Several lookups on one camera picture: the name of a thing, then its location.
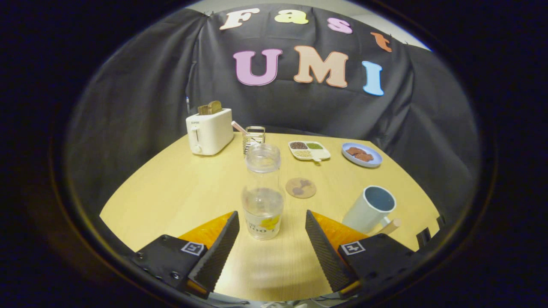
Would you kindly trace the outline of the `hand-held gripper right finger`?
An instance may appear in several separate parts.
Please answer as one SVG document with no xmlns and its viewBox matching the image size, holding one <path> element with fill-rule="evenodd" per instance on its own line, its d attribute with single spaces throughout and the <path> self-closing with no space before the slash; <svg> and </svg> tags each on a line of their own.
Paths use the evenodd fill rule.
<svg viewBox="0 0 548 308">
<path fill-rule="evenodd" d="M 387 234 L 369 237 L 311 210 L 305 229 L 331 290 L 343 299 L 383 293 L 423 260 Z"/>
</svg>

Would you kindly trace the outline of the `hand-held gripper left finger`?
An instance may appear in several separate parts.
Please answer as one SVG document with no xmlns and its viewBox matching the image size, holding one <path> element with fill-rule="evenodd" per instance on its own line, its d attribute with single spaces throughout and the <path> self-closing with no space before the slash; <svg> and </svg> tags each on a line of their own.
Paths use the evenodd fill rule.
<svg viewBox="0 0 548 308">
<path fill-rule="evenodd" d="M 228 212 L 182 236 L 159 236 L 137 250 L 131 261 L 178 292 L 207 299 L 217 285 L 239 230 L 238 212 Z"/>
</svg>

